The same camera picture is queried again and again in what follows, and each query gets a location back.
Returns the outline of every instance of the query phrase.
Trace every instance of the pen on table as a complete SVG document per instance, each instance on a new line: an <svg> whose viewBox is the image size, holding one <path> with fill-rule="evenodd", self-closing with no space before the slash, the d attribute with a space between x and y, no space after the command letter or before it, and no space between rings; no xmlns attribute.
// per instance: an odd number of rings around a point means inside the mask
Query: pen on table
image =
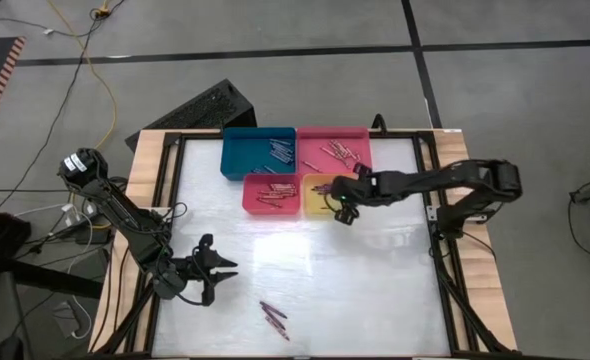
<svg viewBox="0 0 590 360"><path fill-rule="evenodd" d="M281 321L277 320L275 315L273 315L273 313L271 313L270 310L268 310L264 306L262 306L262 310L264 310L264 313L266 313L266 315L268 315L271 318L271 320L275 323L275 325L279 326L282 330L286 331L286 327L284 326L284 324L282 324Z"/></svg>
<svg viewBox="0 0 590 360"><path fill-rule="evenodd" d="M277 326L277 324L275 324L275 323L273 322L273 320L271 320L271 318L270 318L268 315L267 315L267 316L266 316L264 319L265 319L265 320L266 320L266 321L267 321L269 324L271 324L271 326L272 326L272 327L273 327L275 330L277 330L277 332L278 332L280 335L282 335L282 337L283 337L284 339L286 339L286 341L291 341L291 339L288 337L288 335L286 335L286 332L285 332L284 330L280 329L280 328L279 328L279 326Z"/></svg>
<svg viewBox="0 0 590 360"><path fill-rule="evenodd" d="M274 307L268 305L264 301L260 301L259 304L262 305L262 307L265 308L266 310L269 310L269 311L274 312L275 314L277 314L277 316L280 316L280 317L282 317L284 319L288 319L288 316L284 315L283 312L281 312L281 311L275 309Z"/></svg>

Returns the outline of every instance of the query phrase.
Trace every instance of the gray floor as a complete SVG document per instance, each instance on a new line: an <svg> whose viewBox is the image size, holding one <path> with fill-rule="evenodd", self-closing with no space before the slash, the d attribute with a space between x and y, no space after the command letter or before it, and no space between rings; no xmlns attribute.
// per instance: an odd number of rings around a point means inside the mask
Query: gray floor
<svg viewBox="0 0 590 360"><path fill-rule="evenodd" d="M77 31L101 1L60 0ZM412 1L424 44L590 39L590 1ZM5 0L0 17L63 25L42 0ZM0 22L0 36L28 37L23 59L77 57L72 39ZM126 0L91 40L93 56L408 45L399 1ZM590 48L428 53L445 127L465 131L474 157L520 166L524 196L489 228L519 348L529 354L590 358L590 257L568 233L568 192L590 180ZM21 67L0 104L0 188L15 185L41 146L73 66ZM127 176L123 139L215 82L229 78L255 105L261 125L369 125L426 128L413 56L364 54L111 64L98 70L119 103L103 149L114 175ZM54 137L24 188L62 188L57 164L93 146L111 120L110 103L83 69ZM16 194L4 210L66 201L64 194ZM590 247L590 205L575 224ZM43 234L57 211L28 216ZM27 260L79 249L53 245Z"/></svg>

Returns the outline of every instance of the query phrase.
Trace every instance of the black cable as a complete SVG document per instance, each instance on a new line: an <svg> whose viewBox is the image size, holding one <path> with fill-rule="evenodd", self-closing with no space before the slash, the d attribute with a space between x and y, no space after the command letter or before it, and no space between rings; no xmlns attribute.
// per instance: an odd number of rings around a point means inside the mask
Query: black cable
<svg viewBox="0 0 590 360"><path fill-rule="evenodd" d="M175 209L177 208L177 205L183 205L184 206L184 212L181 213L181 214L179 214L179 215L175 215ZM180 202L175 203L175 205L173 205L173 207L171 207L166 212L166 214L162 215L162 218L166 218L168 215L170 215L171 213L173 213L173 216L171 216L169 219L177 219L180 216L184 216L187 212L188 212L188 206L185 203L183 203L183 202L180 201ZM124 222L122 224L122 226L128 228L128 230L130 230L130 231L132 231L134 233L151 235L151 234L161 234L161 233L164 233L164 232L169 231L167 229L164 229L164 226L166 224L167 223L164 223L160 228L155 229L155 230L153 230L153 229L137 229L137 228L131 226L129 223L126 223L126 222Z"/></svg>
<svg viewBox="0 0 590 360"><path fill-rule="evenodd" d="M122 178L122 177L119 177L119 176L114 176L114 177L110 178L110 181L117 183L118 184L118 187L120 188L120 190L122 192L126 190L126 186L125 185L126 185L126 183L128 183L128 179ZM84 204L86 204L86 201L87 200L88 200L88 198L84 198L84 202L82 202L82 209L84 208ZM70 229L70 226L67 227L67 228L64 228L64 229L62 229L62 230L60 230L60 231L58 231L56 233L53 233L53 231L55 230L55 228L57 227L57 225L59 225L59 223L62 221L62 219L64 218L64 216L65 216L65 214L62 213L62 215L60 216L59 220L57 220L57 222L55 223L55 225L53 225L53 227L51 228L51 230L48 232L48 235L46 235L44 237L41 237L39 239L36 239L36 240L27 241L24 244L25 245L28 245L28 244L40 243L39 245L36 245L35 247L37 247L37 246L41 247L41 246L45 245L46 243L54 243L55 241L64 242L65 241L65 238L62 238L62 235L65 235L65 233L68 233L68 231ZM74 225L71 225L71 226L77 227L77 226L81 226L81 225L74 224ZM28 253L23 254L23 255L15 258L15 260L17 260L19 258L22 258L22 257L24 257L24 256L26 256L26 255L28 255L30 253L31 253L31 251L29 251Z"/></svg>
<svg viewBox="0 0 590 360"><path fill-rule="evenodd" d="M200 273L202 274L202 276L204 277L204 281L208 282L208 285L210 285L210 286L213 286L213 285L212 285L212 283L211 283L211 280L208 278L208 276L206 276L206 274L204 273L204 270L202 270L202 268L199 266L199 264L198 264L198 263L197 263L197 261L195 260L195 259L196 259L196 258L195 258L195 254L197 253L197 250L198 250L198 249L199 249L199 247L198 247L198 246L195 246L195 247L193 248L193 251L191 252L192 261L191 261L191 264L190 264L190 266L193 266L193 265L195 265L195 267L197 268L197 270L199 270L199 272L200 272ZM158 266L159 266L159 259L160 259L160 257L161 257L161 254L162 254L163 252L164 252L164 251L161 251L161 252L160 252L160 256L158 256L158 257L157 257L157 262L155 263L155 268L157 269L157 273L158 273L158 274L159 274L159 268L158 268ZM163 277L161 277L161 276L159 277L159 279L160 279L160 280L162 280L162 281L164 281L164 282L166 282L166 280L165 280ZM183 302L185 302L185 303L187 303L187 304L189 304L189 305L194 305L194 306L202 306L202 305L203 305L203 303L202 303L202 302L197 302L197 301L189 300L189 299L185 298L185 297L184 297L182 294L176 294L176 295L177 295L177 297L178 297L180 300L182 300Z"/></svg>
<svg viewBox="0 0 590 360"><path fill-rule="evenodd" d="M53 231L55 231L55 228L57 227L57 225L59 225L59 223L62 222L62 220L64 219L64 216L65 215L66 215L65 213L62 213L62 215L60 215L59 219L57 219L57 221L55 222L55 224L48 231L48 235L44 236L42 239L38 239L38 240L29 241L29 242L24 243L24 244L32 244L34 242L39 242L39 244L32 246L26 253L13 258L13 260L19 260L19 259L21 259L21 258L23 258L26 255L29 255L31 253L35 253L35 254L41 253L42 252L42 246L44 246L44 244L46 242L48 242L51 237L53 237L53 235L51 235L51 234L53 233Z"/></svg>
<svg viewBox="0 0 590 360"><path fill-rule="evenodd" d="M130 246L126 248L124 256L122 257L122 263L119 265L119 283L117 285L117 306L115 307L115 321L113 322L113 332L117 331L117 318L119 315L119 302L122 297L122 274L124 273L124 264L126 264L126 258L128 257L128 251Z"/></svg>
<svg viewBox="0 0 590 360"><path fill-rule="evenodd" d="M24 320L26 320L26 318L28 317L28 315L30 315L33 311L35 311L35 309L37 309L38 307L40 307L41 305L43 305L44 303L46 303L50 298L53 297L53 295L55 295L55 293L54 292L51 292L51 294L48 295L44 300L38 302L30 310L28 310L27 312L25 312L24 313L24 316L22 316L22 318L19 320L19 322L15 326L15 329L13 330L13 332L11 333L11 335L13 335L13 334L15 334L17 332L17 329L19 329L19 327L24 323Z"/></svg>
<svg viewBox="0 0 590 360"><path fill-rule="evenodd" d="M108 296L106 298L106 310L104 311L104 317L102 318L102 325L99 328L99 331L97 332L97 336L95 337L95 341L93 341L93 345L91 345L91 347L89 348L90 352L93 351L93 349L95 349L95 345L97 345L97 341L99 340L99 338L102 336L102 332L104 331L104 326L106 325L106 319L108 319L108 309L110 309L110 304L111 304L111 278L113 277L113 252L115 252L115 240L113 240L113 242L111 243L111 254L110 254L110 258L111 259L108 262ZM121 287L121 281L122 281L122 275L120 274L120 284L119 286Z"/></svg>
<svg viewBox="0 0 590 360"><path fill-rule="evenodd" d="M449 251L446 254L442 255L442 259L444 259L445 257L447 257L450 254L451 254L451 252ZM428 248L428 256L433 257L433 247Z"/></svg>
<svg viewBox="0 0 590 360"><path fill-rule="evenodd" d="M93 24L91 25L91 30L93 29L95 24L98 24L98 22L94 20ZM75 73L73 74L73 80L71 81L70 85L68 86L68 90L66 90L66 95L64 96L64 100L62 101L62 104L60 105L59 110L57 111L57 115L55 116L55 119L53 119L53 122L51 123L51 126L48 130L48 135L46 136L46 141L44 142L42 147L37 152L37 155L35 155L35 158L33 159L33 161L30 163L30 165L28 165L28 168L24 172L24 175L22 175L22 178L19 180L17 185L15 185L15 187L13 188L13 191L11 191L6 196L6 198L4 198L4 200L2 200L2 202L0 203L0 207L2 207L2 205L4 205L6 203L6 201L8 201L8 199L10 199L11 196L13 196L15 191L22 185L22 183L26 179L26 176L33 168L33 165L35 165L35 163L37 162L37 159L39 159L39 156L42 154L42 151L44 151L44 149L46 149L46 146L48 146L48 142L50 141L51 135L53 134L53 129L55 128L55 124L57 123L57 120L59 120L59 117L62 114L64 107L68 103L68 98L70 97L71 92L73 91L73 86L75 85L75 82L77 81L77 75L79 74L79 70L82 67L82 63L84 61L84 53L86 51L86 48L88 47L88 43L89 43L90 39L91 39L91 34L89 32L88 36L86 37L86 43L84 44L84 50L80 54L79 61L77 62L77 68L75 69Z"/></svg>
<svg viewBox="0 0 590 360"><path fill-rule="evenodd" d="M335 210L335 209L333 209L333 207L331 206L331 204L328 202L328 193L324 194L324 203L326 203L326 207L327 207L327 208L328 208L330 211L332 211L332 212L334 212L334 213L337 213L337 212L339 211L339 210Z"/></svg>
<svg viewBox="0 0 590 360"><path fill-rule="evenodd" d="M478 243L482 244L485 248L488 249L488 251L490 251L490 253L493 255L493 258L495 258L495 260L497 260L497 256L495 255L495 250L493 250L493 248L491 248L490 246L488 246L487 243L483 242L480 238L475 237L469 233L467 233L466 231L462 231L462 233L466 236L468 236L469 238L477 241Z"/></svg>
<svg viewBox="0 0 590 360"><path fill-rule="evenodd" d="M97 19L97 20L108 19L111 15L113 15L113 12L115 12L115 10L117 10L117 8L120 5L122 5L123 2L124 2L124 0L121 0L119 3L117 3L115 6L113 6L110 10L108 10L108 12L104 12L104 10L102 10L102 9L92 8L88 15L93 20L95 20L95 19Z"/></svg>
<svg viewBox="0 0 590 360"><path fill-rule="evenodd" d="M577 188L577 190L575 190L574 192L579 192L582 189L584 189L585 187L590 185L590 181L587 182L586 184L580 186L579 188ZM580 242L577 240L577 237L575 236L575 229L573 229L573 221L571 219L571 207L573 205L573 200L569 199L568 200L568 208L567 208L567 216L568 216L568 229L571 232L571 237L573 238L573 242L575 243L575 245L577 245L580 249L582 249L582 251L584 251L585 253L587 253L588 255L590 255L590 250L588 250L587 248L585 248L582 244L580 244Z"/></svg>
<svg viewBox="0 0 590 360"><path fill-rule="evenodd" d="M19 23L19 24L34 26L34 27L38 27L38 28L40 28L42 30L52 30L53 33L55 33L55 34L59 34L59 35L63 35L63 36L68 36L68 37L75 37L75 35L73 35L73 34L69 34L69 33L66 33L66 32L63 32L63 31L59 31L59 30L55 30L55 29L49 28L48 26L44 26L44 25L41 25L41 24L32 23L30 21L19 20L19 19L12 19L12 18L0 18L0 21L9 21L9 22L15 22L15 23ZM77 37L88 36L88 35L92 34L94 31L96 31L97 29L99 29L99 26L97 28L93 28L91 26L91 29L88 32L86 32L84 34L79 34L79 35L77 35Z"/></svg>

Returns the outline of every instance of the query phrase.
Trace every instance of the yellow cable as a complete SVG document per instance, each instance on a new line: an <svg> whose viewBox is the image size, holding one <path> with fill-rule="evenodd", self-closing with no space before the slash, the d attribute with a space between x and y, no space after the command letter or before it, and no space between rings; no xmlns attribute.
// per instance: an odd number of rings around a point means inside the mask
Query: yellow cable
<svg viewBox="0 0 590 360"><path fill-rule="evenodd" d="M108 87L108 84L106 84L106 81L104 81L104 79L102 79L102 77L99 76L97 74L97 72L95 72L95 68L93 67L93 63L91 62L91 59L89 58L88 54L86 53L86 49L84 49L84 44L82 44L82 42L79 40L79 37L77 36L77 33L75 33L75 30L73 30L73 27L71 26L71 24L68 22L68 20L66 20L64 15L62 15L62 13L59 11L57 6L55 6L55 4L53 4L52 0L46 0L46 1L48 1L48 4L51 6L53 11L55 11L57 16L59 16L59 18L62 20L62 22L64 22L64 24L68 28L68 31L70 31L70 33L73 34L73 38L77 41L77 44L79 45L80 49L82 49L82 56L84 56L84 58L88 62L88 66L90 67L91 72L97 78L97 80L99 80L99 82L101 82L102 85L104 85L104 88L106 89L106 92L108 92L108 95L111 98L111 102L113 103L113 122L111 123L111 127L108 130L108 132L106 133L106 135L104 135L102 140L100 140L100 142L97 145L95 145L95 149L98 149L99 147L101 147L104 144L106 139L108 139L108 137L113 133L113 130L115 129L115 124L117 123L117 101L115 101L115 97L113 96L113 92L111 91L111 88ZM107 5L111 1L112 0L105 0L104 5Z"/></svg>
<svg viewBox="0 0 590 360"><path fill-rule="evenodd" d="M71 193L69 197L69 202L75 206L75 193ZM105 225L93 225L93 230L104 230L108 229L109 227L113 226L112 224L105 224Z"/></svg>

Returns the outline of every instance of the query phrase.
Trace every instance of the cable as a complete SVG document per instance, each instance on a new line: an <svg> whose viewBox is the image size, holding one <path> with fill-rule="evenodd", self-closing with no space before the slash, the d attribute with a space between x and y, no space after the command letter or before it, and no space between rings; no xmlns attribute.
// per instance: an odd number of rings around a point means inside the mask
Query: cable
<svg viewBox="0 0 590 360"><path fill-rule="evenodd" d="M91 242L93 241L93 222L91 221L91 219L86 216L86 214L84 214L83 212L80 213L77 211L76 207L73 207L73 209L75 209L75 213L76 215L82 215L87 221L88 221L88 243L86 244L86 247L84 247L84 250L82 250L82 252L77 255L73 261L71 261L71 264L68 266L68 270L66 271L67 274L70 275L71 273L71 269L73 269L73 265L75 265L75 263L77 262L77 259L79 259L81 254L84 254L88 248L91 246ZM75 302L75 304L77 304L77 306L79 306L80 309L82 309L82 312L84 313L84 315L86 315L86 318L88 319L88 329L86 329L86 332L83 335L77 335L75 333L75 331L73 331L71 333L71 336L77 340L81 340L83 338L85 338L86 336L88 336L88 334L91 332L91 329L93 328L93 319L91 319L91 316L88 314L88 311L86 311L86 309L82 306L82 304L79 303L79 300L77 300L77 296L73 295L73 301Z"/></svg>
<svg viewBox="0 0 590 360"><path fill-rule="evenodd" d="M177 208L177 205L183 205L184 206L184 212L181 213L181 214L179 214L179 215L175 215L175 209ZM183 203L181 201L178 201L178 202L175 203L175 205L173 205L172 208L170 208L166 212L166 214L162 215L162 219L166 219L166 217L168 215L170 215L171 213L173 213L173 216L171 216L169 219L177 219L178 217L184 216L187 212L188 212L188 206L185 203Z"/></svg>
<svg viewBox="0 0 590 360"><path fill-rule="evenodd" d="M448 251L446 254L442 255L442 259L450 255L451 252ZM428 256L433 257L433 247L428 248Z"/></svg>
<svg viewBox="0 0 590 360"><path fill-rule="evenodd" d="M493 250L493 248L491 248L487 243L483 242L480 238L475 237L469 233L467 233L466 231L462 231L462 233L466 236L468 236L469 238L477 241L478 243L482 244L485 248L488 249L488 251L493 255L493 258L495 258L495 260L497 260L497 256L495 255L495 250Z"/></svg>
<svg viewBox="0 0 590 360"><path fill-rule="evenodd" d="M590 185L590 181L585 183L584 185L580 186L579 188L577 188L577 190L575 190L574 192L579 192L581 191L583 188L587 187ZM580 249L582 249L582 251L584 251L585 253L587 253L588 255L590 255L590 250L588 250L587 248L585 248L582 244L580 244L580 242L577 240L577 236L575 235L575 229L573 229L573 221L571 219L571 207L573 205L573 200L569 199L568 200L568 208L567 208L567 216L568 216L568 229L571 232L571 237L573 238L573 242L575 243L575 245L577 245Z"/></svg>
<svg viewBox="0 0 590 360"><path fill-rule="evenodd" d="M119 302L122 297L122 273L124 272L124 264L126 264L126 258L128 257L128 251L130 246L126 247L126 251L122 257L122 263L119 265L119 283L117 286L117 306L115 307L115 321L113 321L113 332L117 331L117 319L119 315Z"/></svg>
<svg viewBox="0 0 590 360"><path fill-rule="evenodd" d="M330 211L332 211L332 212L334 212L334 213L337 213L337 212L339 211L339 210L335 210L335 209L333 209L333 207L331 206L331 204L328 202L328 193L325 193L325 194L324 194L324 202L326 203L326 207L327 207L327 208L328 208Z"/></svg>
<svg viewBox="0 0 590 360"><path fill-rule="evenodd" d="M44 206L44 207L37 208L37 209L22 211L21 213L14 214L13 216L20 217L22 215L32 214L34 212L39 212L39 211L44 211L44 210L51 210L51 209L55 209L55 208L61 208L61 207L66 206L66 205L68 205L68 204L67 203L64 203L64 204Z"/></svg>
<svg viewBox="0 0 590 360"><path fill-rule="evenodd" d="M46 0L46 1L48 1L48 4L51 6L53 11L55 11L57 16L59 16L59 18L62 20L62 22L64 22L64 24L68 28L68 31L70 31L71 34L75 35L75 30L73 30L73 27L71 26L71 24L68 22L68 20L66 20L64 15L59 11L57 6L55 6L53 1L52 0ZM114 11L123 2L124 2L123 0L120 1L117 5L115 5L113 7L113 9L110 12ZM84 58L86 58L86 62L88 63L89 68L91 69L91 73L93 73L93 76L95 76L97 78L97 80L99 80L99 82L102 83L102 85L106 89L106 92L108 93L108 96L111 98L111 102L113 104L113 122L111 123L111 127L108 130L108 132L106 133L106 135L104 135L102 140L100 140L100 142L97 145L95 145L95 149L98 149L104 144L106 139L108 139L108 137L113 133L113 130L115 129L115 124L117 123L117 101L115 101L115 96L113 96L113 92L111 91L111 88L108 86L108 84L106 84L106 81L104 81L104 79L101 76L99 76L97 74L97 72L95 71L95 67L93 67L93 63L91 62L90 57L88 56L88 54L86 54L86 47L87 46L83 45L82 42L79 40L79 37L77 37L77 36L75 36L75 41L77 41L77 44L79 45L80 49L82 49L82 56Z"/></svg>
<svg viewBox="0 0 590 360"><path fill-rule="evenodd" d="M121 177L121 176L113 176L113 177L109 178L109 181L111 183L114 183L115 185L117 185L117 187L122 192L126 191L126 186L128 184L128 179L127 178ZM72 204L75 203L75 193L72 193L71 192L71 198L69 200L70 200L70 202ZM84 209L85 209L86 202L88 202L88 198L84 198L84 200L82 201L82 211L84 211ZM113 226L113 224L110 224L110 223L109 224L105 224L105 225L93 225L93 229L95 229L95 230L104 230L104 229L110 228L111 226Z"/></svg>
<svg viewBox="0 0 590 360"><path fill-rule="evenodd" d="M91 30L93 29L95 24L97 24L97 21L93 21L93 24L91 25ZM89 34L86 37L86 43L83 45L84 51L82 51L82 55L80 56L79 61L77 62L77 68L75 69L75 73L73 74L73 80L71 81L70 85L68 86L68 89L66 90L66 95L64 96L64 100L62 101L62 104L60 105L59 110L57 111L57 115L55 115L55 119L53 119L53 122L51 123L51 126L48 130L48 135L46 136L46 141L44 141L44 144L37 152L37 155L35 155L35 158L33 159L33 161L30 163L30 165L28 165L28 168L26 168L26 171L24 171L24 175L22 175L22 178L19 180L17 185L15 185L15 187L13 188L13 191L11 191L6 196L6 198L4 198L4 200L2 200L2 202L0 203L0 208L2 207L2 205L4 205L6 203L6 201L8 201L8 199L11 198L11 196L13 196L15 191L22 185L22 183L26 179L26 176L33 168L33 165L35 165L35 163L37 162L37 159L39 159L39 157L42 154L42 152L44 151L44 149L46 149L46 146L48 146L48 142L50 141L51 135L53 134L53 129L55 128L55 124L57 123L57 120L59 120L59 117L62 114L62 111L64 110L64 106L66 106L66 104L68 103L68 98L70 97L71 92L73 90L73 86L75 85L75 82L77 81L77 75L79 74L79 70L82 67L83 56L85 54L86 47L88 47L88 43L89 43L90 39L91 39L91 35Z"/></svg>
<svg viewBox="0 0 590 360"><path fill-rule="evenodd" d="M0 18L0 21L15 22L15 23L19 23L19 24L34 26L34 27L38 27L38 28L40 28L42 30L46 30L46 31L49 31L49 32L53 32L55 34L59 34L59 35L63 35L63 36L68 36L68 37L73 37L73 36L84 37L84 36L88 36L88 35L92 34L94 31L96 31L97 29L99 29L99 27L97 27L95 29L89 30L88 32L86 32L84 34L81 34L81 35L73 35L73 34L65 33L63 31L51 29L48 26L44 26L44 25L37 24L37 23L32 23L30 21L25 21L25 20L12 19L12 18Z"/></svg>
<svg viewBox="0 0 590 360"><path fill-rule="evenodd" d="M211 283L211 280L208 278L208 276L206 276L206 274L204 273L204 270L202 270L202 268L199 266L199 264L195 260L196 259L195 254L197 253L197 249L198 248L199 248L198 246L195 246L193 248L193 251L191 252L192 261L191 261L191 264L190 264L189 268L187 269L187 271L190 270L190 267L191 266L195 265L195 267L197 268L197 270L204 277L204 281L207 282L208 285L213 286L213 284ZM196 302L196 301L193 301L193 300L189 300L189 299L185 298L182 294L176 294L176 295L177 295L177 297L180 300L182 300L183 302L185 302L187 304L194 305L194 306L201 306L203 304L201 302Z"/></svg>
<svg viewBox="0 0 590 360"><path fill-rule="evenodd" d="M55 228L57 228L57 225L59 225L59 223L62 222L62 220L64 219L64 216L66 216L66 213L62 212L62 215L60 215L59 219L57 219L57 221L51 227L51 229L48 231L48 234L46 236L44 236L41 239L37 239L37 240L25 242L24 245L28 245L28 244L32 244L32 243L36 243L36 242L38 242L40 244L35 245L35 246L32 246L26 253L24 253L24 254L22 254L20 256L15 257L13 260L19 260L19 259L21 259L21 258L23 258L23 257L25 257L25 256L27 256L28 254L31 254L31 253L35 253L35 254L41 253L42 252L42 246L44 246L44 244L47 241L50 241L50 239L52 237L54 237L53 236L53 231L55 231Z"/></svg>
<svg viewBox="0 0 590 360"><path fill-rule="evenodd" d="M22 316L22 318L19 320L19 322L15 326L15 329L11 333L11 335L13 335L13 334L15 334L17 332L17 329L19 329L20 325L22 325L24 323L24 320L26 320L26 318L28 317L28 315L30 315L33 311L35 311L35 309L37 309L38 307L40 307L41 305L43 305L44 303L46 303L50 298L53 297L53 295L55 295L55 293L54 292L51 292L51 294L48 295L44 300L38 302L30 310L28 310L26 313L24 313L24 316Z"/></svg>
<svg viewBox="0 0 590 360"><path fill-rule="evenodd" d="M108 318L108 309L110 308L111 304L111 278L113 277L113 253L115 252L115 240L111 243L111 261L108 262L108 296L106 298L106 310L104 311L104 317L102 319L102 325L97 332L97 336L93 341L93 345L89 348L89 352L93 352L95 350L95 345L97 345L97 341L102 336L102 332L104 331L104 325L106 325L106 319Z"/></svg>
<svg viewBox="0 0 590 360"><path fill-rule="evenodd" d="M124 2L124 0L121 0L117 5L113 6L113 8L109 9L108 5L111 3L111 1L112 0L104 1L100 8L91 9L91 14L98 18L105 19L113 15L113 12Z"/></svg>

